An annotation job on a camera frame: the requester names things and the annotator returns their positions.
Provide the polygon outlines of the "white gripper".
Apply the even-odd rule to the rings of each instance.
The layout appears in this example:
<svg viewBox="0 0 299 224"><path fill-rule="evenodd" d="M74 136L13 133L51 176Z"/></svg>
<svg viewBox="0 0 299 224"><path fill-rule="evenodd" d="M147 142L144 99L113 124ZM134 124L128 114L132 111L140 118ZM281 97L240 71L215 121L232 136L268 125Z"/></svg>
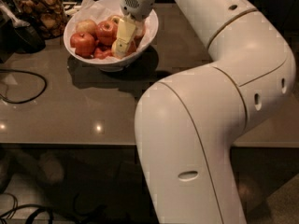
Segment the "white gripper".
<svg viewBox="0 0 299 224"><path fill-rule="evenodd" d="M116 40L112 45L112 53L115 57L122 59L126 56L137 30L134 20L146 19L154 3L155 0L120 0L124 17L119 20Z"/></svg>

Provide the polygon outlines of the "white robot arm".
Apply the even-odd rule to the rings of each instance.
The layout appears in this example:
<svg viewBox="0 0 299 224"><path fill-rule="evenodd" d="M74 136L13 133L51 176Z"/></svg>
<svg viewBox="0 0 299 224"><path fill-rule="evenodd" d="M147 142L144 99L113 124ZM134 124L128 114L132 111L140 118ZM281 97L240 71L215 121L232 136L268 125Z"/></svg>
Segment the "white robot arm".
<svg viewBox="0 0 299 224"><path fill-rule="evenodd" d="M141 96L135 141L161 224L247 224L230 148L292 91L292 51L247 0L175 0L212 59Z"/></svg>

